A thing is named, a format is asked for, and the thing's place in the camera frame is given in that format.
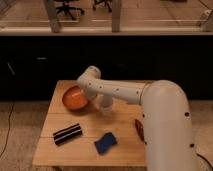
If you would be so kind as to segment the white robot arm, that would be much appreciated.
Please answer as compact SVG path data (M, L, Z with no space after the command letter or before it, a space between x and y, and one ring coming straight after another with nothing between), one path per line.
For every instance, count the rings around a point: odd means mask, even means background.
M103 80L89 66L77 79L87 99L98 93L142 107L147 171L199 171L188 99L168 80L152 83Z

